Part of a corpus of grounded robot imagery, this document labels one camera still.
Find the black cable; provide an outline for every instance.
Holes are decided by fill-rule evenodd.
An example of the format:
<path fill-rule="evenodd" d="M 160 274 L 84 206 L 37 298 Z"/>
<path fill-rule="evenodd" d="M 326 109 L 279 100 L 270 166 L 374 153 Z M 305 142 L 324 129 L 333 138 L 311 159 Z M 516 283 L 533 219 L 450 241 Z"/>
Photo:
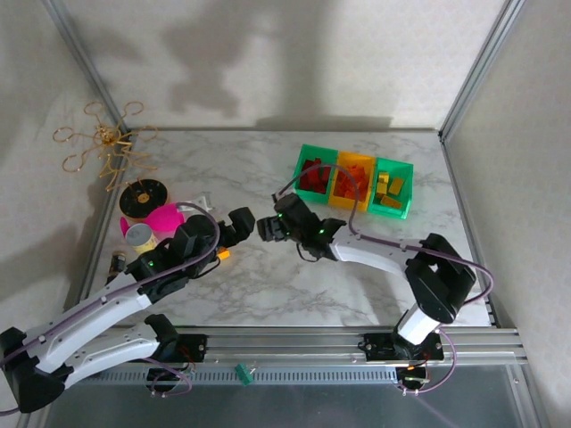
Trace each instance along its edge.
<path fill-rule="evenodd" d="M 295 245 L 295 248 L 297 248 L 297 253 L 300 255 L 300 259 L 302 259 L 303 261 L 309 261 L 310 263 L 315 263 L 316 261 L 318 261 L 318 259 L 315 259 L 315 260 L 305 259 L 303 257 L 303 254 L 302 254 L 302 250 L 300 250 L 300 244 L 299 243 L 297 243 Z"/>
<path fill-rule="evenodd" d="M 218 266 L 220 266 L 220 257 L 216 258 L 216 265 L 214 265 L 213 267 L 211 267 L 208 270 L 205 270 L 204 272 L 202 272 L 201 274 L 195 276 L 193 279 L 198 279 L 198 278 L 202 278 L 203 276 L 209 274 L 211 271 L 213 271 L 215 268 L 217 268 Z"/>

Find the black bracket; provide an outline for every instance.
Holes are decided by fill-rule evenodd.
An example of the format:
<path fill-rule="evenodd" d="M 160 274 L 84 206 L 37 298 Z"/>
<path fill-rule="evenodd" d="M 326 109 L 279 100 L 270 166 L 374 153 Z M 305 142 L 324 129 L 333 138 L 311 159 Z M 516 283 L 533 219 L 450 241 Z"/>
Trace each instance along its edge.
<path fill-rule="evenodd" d="M 440 335 L 430 333 L 419 345 L 403 349 L 403 343 L 395 340 L 394 333 L 365 333 L 358 345 L 365 352 L 367 361 L 429 361 L 444 360 Z"/>
<path fill-rule="evenodd" d="M 206 355 L 206 345 L 208 336 L 206 334 L 180 334 L 177 340 L 177 346 L 171 350 L 169 354 L 164 354 L 158 358 L 162 363 L 186 363 L 188 365 L 195 365 L 195 363 L 202 363 Z M 146 381 L 152 383 L 157 376 L 161 380 L 155 385 L 154 389 L 158 392 L 168 392 L 172 390 L 178 377 L 167 372 L 162 368 L 151 368 L 147 372 Z"/>

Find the gray wall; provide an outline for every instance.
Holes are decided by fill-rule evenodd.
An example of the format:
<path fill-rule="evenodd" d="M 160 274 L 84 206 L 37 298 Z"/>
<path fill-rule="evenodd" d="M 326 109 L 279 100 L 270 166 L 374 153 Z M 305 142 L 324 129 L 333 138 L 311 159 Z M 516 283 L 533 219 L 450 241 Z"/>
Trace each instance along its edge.
<path fill-rule="evenodd" d="M 496 295 L 571 426 L 571 2 L 529 0 L 449 143 Z"/>
<path fill-rule="evenodd" d="M 82 110 L 93 99 L 44 6 L 0 2 L 0 331 L 49 321 L 82 276 L 104 197 L 95 180 L 100 162 L 62 171 L 72 148 L 52 133 L 62 126 L 92 133 Z M 0 376 L 0 408 L 12 407 Z M 16 420 L 2 418 L 0 426 Z"/>
<path fill-rule="evenodd" d="M 128 122 L 438 128 L 504 0 L 62 0 Z"/>

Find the white marble surface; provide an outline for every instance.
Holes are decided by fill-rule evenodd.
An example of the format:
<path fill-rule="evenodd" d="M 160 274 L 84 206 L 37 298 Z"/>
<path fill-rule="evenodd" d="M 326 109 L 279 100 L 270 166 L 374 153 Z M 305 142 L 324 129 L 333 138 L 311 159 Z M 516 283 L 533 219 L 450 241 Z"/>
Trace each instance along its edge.
<path fill-rule="evenodd" d="M 332 147 L 414 164 L 414 200 L 406 220 L 360 213 L 363 230 L 395 238 L 442 234 L 470 257 L 436 133 L 161 132 L 158 141 L 138 143 L 160 166 L 154 176 L 173 201 L 210 193 L 217 219 L 248 206 L 256 218 L 274 215 L 271 194 L 291 178 L 302 144 Z M 129 177 L 136 176 L 135 171 Z M 349 211 L 312 204 L 324 217 L 347 218 Z M 111 253 L 136 254 L 120 234 L 115 208 L 93 289 L 103 286 Z M 255 233 L 231 249 L 212 274 L 190 282 L 151 310 L 175 325 L 394 325 L 414 302 L 408 283 L 391 274 L 352 263 L 299 259 L 293 243 L 263 243 Z M 147 315 L 141 312 L 122 324 Z M 462 309 L 457 325 L 489 325 L 483 303 Z"/>

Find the metal ring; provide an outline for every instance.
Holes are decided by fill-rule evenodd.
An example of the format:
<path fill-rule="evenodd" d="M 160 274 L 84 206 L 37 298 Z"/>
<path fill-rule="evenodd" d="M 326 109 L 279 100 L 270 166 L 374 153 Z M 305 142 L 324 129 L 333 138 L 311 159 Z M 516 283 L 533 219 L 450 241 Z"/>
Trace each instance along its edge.
<path fill-rule="evenodd" d="M 154 135 L 152 137 L 150 138 L 141 137 L 141 132 L 151 131 L 151 130 L 154 131 Z M 137 131 L 137 138 L 140 138 L 141 141 L 151 141 L 154 140 L 157 136 L 159 136 L 159 129 L 151 125 L 145 125 Z"/>
<path fill-rule="evenodd" d="M 71 158 L 77 158 L 77 157 L 78 157 L 77 154 L 71 154 L 70 156 L 68 156 L 67 158 L 65 158 L 65 159 L 63 160 L 63 162 L 62 162 L 62 169 L 63 169 L 65 172 L 79 172 L 79 171 L 81 171 L 81 169 L 82 169 L 83 166 L 85 165 L 85 162 L 83 162 L 83 161 L 81 162 L 81 165 L 79 165 L 79 166 L 78 166 L 77 168 L 75 168 L 75 169 L 67 169 L 67 168 L 65 168 L 65 163 L 66 163 L 68 160 L 70 160 Z"/>
<path fill-rule="evenodd" d="M 99 110 L 98 111 L 88 111 L 88 110 L 90 110 L 89 107 L 92 105 L 99 105 Z M 89 103 L 88 105 L 86 105 L 83 108 L 83 112 L 88 116 L 96 116 L 98 118 L 99 114 L 105 112 L 105 107 L 103 106 L 103 103 L 101 103 L 99 101 L 92 101 L 91 103 Z"/>
<path fill-rule="evenodd" d="M 67 138 L 63 138 L 63 139 L 56 138 L 55 136 L 57 134 L 59 134 L 60 132 L 62 132 L 64 129 L 68 129 L 70 131 L 70 136 L 68 136 Z M 57 128 L 55 130 L 55 132 L 52 134 L 52 139 L 57 143 L 66 143 L 66 142 L 70 141 L 71 138 L 75 135 L 76 135 L 76 132 L 73 130 L 73 128 L 70 128 L 70 127 Z"/>
<path fill-rule="evenodd" d="M 128 113 L 127 108 L 132 104 L 139 104 L 141 106 L 141 110 L 136 111 L 134 113 Z M 143 103 L 141 103 L 140 101 L 129 101 L 128 103 L 125 104 L 125 107 L 123 107 L 123 112 L 125 113 L 123 115 L 123 118 L 126 116 L 135 116 L 135 115 L 139 114 L 141 111 L 143 111 L 144 109 L 145 109 L 145 105 Z"/>

